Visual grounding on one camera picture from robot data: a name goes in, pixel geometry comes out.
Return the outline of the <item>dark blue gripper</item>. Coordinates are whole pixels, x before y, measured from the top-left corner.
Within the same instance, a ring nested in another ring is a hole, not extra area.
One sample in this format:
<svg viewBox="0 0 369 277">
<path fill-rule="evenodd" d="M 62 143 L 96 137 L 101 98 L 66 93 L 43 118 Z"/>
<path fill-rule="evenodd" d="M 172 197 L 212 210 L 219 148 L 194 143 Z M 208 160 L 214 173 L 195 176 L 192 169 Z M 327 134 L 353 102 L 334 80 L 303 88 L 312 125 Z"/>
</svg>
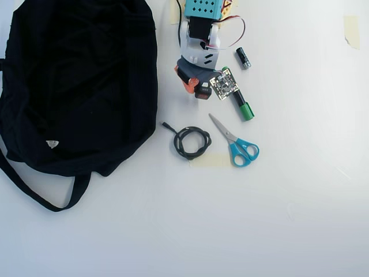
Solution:
<svg viewBox="0 0 369 277">
<path fill-rule="evenodd" d="M 196 66 L 183 57 L 177 61 L 175 72 L 181 79 L 185 90 L 190 93 L 195 93 L 195 87 L 200 83 L 208 83 L 212 78 L 222 75 L 222 72 L 212 69 L 201 68 Z"/>
</svg>

